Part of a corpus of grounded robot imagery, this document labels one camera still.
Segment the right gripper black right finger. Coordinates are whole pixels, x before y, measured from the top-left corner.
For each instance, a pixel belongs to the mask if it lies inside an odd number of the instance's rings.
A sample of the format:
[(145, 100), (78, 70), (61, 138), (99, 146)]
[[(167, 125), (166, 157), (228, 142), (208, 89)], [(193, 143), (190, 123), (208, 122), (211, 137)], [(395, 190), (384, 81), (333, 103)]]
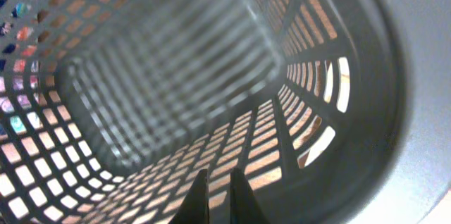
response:
[(239, 168), (230, 173), (230, 223), (269, 224), (245, 174)]

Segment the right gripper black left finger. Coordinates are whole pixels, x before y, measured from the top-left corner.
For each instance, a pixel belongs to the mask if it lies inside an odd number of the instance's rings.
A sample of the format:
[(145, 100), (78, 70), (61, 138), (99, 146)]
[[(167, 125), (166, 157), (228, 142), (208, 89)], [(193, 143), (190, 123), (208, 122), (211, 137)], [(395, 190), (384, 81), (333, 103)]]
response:
[(209, 224), (208, 171), (202, 169), (170, 224)]

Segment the grey plastic basket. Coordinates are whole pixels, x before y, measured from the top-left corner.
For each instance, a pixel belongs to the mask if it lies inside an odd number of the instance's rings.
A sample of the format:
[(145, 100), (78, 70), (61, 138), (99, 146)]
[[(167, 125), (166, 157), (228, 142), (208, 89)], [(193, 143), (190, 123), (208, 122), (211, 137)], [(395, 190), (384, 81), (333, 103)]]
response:
[(169, 223), (231, 173), (271, 223), (382, 187), (400, 62), (378, 0), (1, 0), (1, 222)]

